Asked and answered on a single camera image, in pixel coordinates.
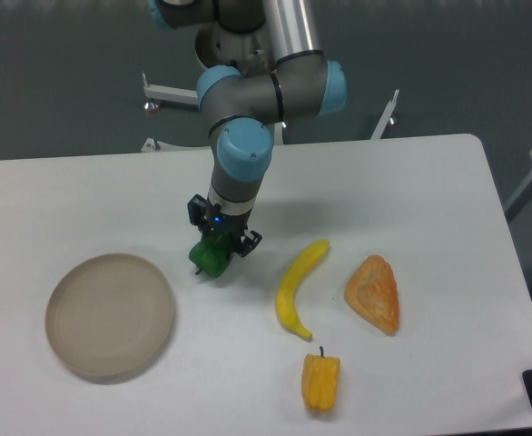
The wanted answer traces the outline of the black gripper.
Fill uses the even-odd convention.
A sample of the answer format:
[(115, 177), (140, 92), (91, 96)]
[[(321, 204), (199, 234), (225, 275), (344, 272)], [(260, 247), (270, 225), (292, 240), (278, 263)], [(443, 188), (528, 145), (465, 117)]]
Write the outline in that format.
[(213, 232), (224, 233), (240, 257), (246, 257), (261, 242), (260, 233), (246, 230), (250, 213), (229, 215), (222, 212), (220, 205), (208, 204), (207, 199), (195, 194), (187, 203), (190, 224), (201, 233), (201, 240)]

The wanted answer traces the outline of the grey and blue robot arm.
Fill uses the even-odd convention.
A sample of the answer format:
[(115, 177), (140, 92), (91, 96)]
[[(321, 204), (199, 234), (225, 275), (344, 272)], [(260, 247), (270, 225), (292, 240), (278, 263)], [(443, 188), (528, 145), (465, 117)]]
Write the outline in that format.
[(207, 196), (188, 204), (192, 225), (207, 239), (219, 234), (229, 254), (244, 257), (260, 243), (248, 220), (271, 162), (270, 126), (339, 111), (347, 101), (341, 65), (325, 58), (311, 1), (151, 1), (159, 25), (216, 25), (225, 34), (260, 36), (267, 56), (257, 74), (222, 54), (196, 85), (213, 154)]

